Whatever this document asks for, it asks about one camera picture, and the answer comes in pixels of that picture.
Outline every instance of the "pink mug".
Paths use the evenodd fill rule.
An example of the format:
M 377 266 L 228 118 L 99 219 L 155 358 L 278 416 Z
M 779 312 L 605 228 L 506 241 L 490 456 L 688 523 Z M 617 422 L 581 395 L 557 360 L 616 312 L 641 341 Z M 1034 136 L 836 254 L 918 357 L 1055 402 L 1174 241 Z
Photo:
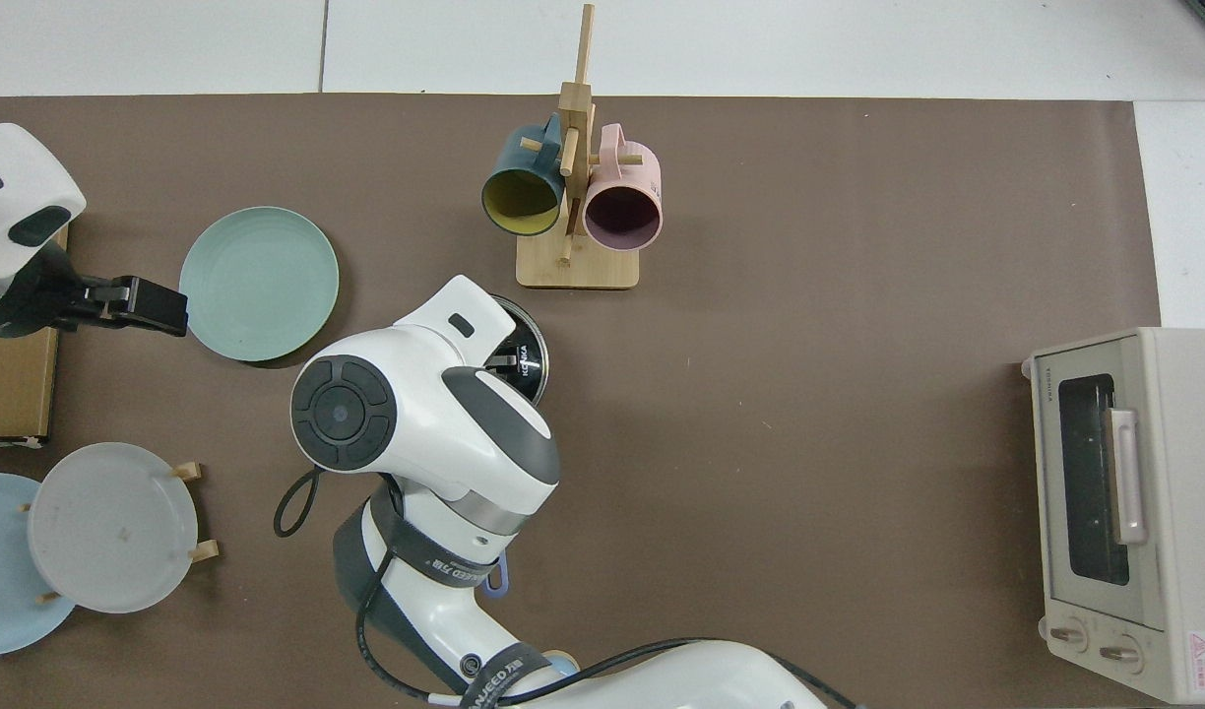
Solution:
M 642 157 L 642 164 L 628 156 Z M 648 246 L 664 223 L 659 194 L 659 158 L 640 142 L 624 139 L 621 124 L 602 127 L 599 164 L 589 174 L 581 207 L 584 233 L 607 248 L 635 251 Z

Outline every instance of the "mug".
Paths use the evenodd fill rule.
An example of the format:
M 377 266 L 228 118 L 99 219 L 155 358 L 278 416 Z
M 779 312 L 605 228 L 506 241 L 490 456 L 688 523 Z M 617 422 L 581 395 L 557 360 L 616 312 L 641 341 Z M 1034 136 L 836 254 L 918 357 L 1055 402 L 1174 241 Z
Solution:
M 621 165 L 627 156 L 642 157 L 642 164 Z M 649 246 L 664 223 L 659 194 L 659 158 L 640 142 L 624 139 L 621 124 L 602 127 L 599 165 L 589 175 L 584 192 L 584 233 L 615 251 Z
M 541 147 L 522 147 L 525 139 Z M 543 127 L 518 127 L 507 136 L 481 189 L 481 204 L 493 223 L 519 236 L 542 234 L 554 225 L 563 204 L 563 175 L 558 174 L 562 147 L 558 113 L 552 113 Z

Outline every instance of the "mug rack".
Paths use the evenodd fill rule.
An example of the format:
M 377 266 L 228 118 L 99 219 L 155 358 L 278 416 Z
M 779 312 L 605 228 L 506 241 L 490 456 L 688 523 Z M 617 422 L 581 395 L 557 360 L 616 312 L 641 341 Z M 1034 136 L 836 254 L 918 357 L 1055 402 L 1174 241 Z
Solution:
M 594 140 L 594 95 L 584 81 L 589 42 L 594 33 L 594 5 L 581 12 L 581 37 L 576 49 L 575 81 L 563 82 L 558 115 L 563 127 L 559 175 L 565 178 L 558 221 L 543 234 L 521 236 L 516 246 L 516 280 L 523 287 L 580 287 L 622 291 L 637 286 L 637 252 L 612 251 L 586 236 L 581 207 L 589 187 L 589 166 L 598 164 L 590 152 Z M 521 147 L 540 150 L 535 140 Z M 642 157 L 627 156 L 622 164 L 640 164 Z

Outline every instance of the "dark teal mug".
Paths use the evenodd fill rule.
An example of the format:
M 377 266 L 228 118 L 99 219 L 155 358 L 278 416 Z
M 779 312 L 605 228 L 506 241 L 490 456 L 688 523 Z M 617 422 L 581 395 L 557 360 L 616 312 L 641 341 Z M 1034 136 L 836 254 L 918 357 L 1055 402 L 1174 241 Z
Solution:
M 541 147 L 522 147 L 525 139 Z M 507 136 L 481 189 L 481 204 L 493 223 L 519 236 L 542 234 L 554 225 L 563 205 L 563 175 L 558 174 L 562 148 L 558 113 L 552 113 L 543 127 L 521 127 Z

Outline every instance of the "warning sticker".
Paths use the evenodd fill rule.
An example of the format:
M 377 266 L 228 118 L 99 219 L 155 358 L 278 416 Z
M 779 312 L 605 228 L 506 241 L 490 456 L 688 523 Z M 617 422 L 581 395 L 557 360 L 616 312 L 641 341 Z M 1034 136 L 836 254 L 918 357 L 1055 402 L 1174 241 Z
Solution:
M 1188 632 L 1188 690 L 1205 695 L 1205 631 Z

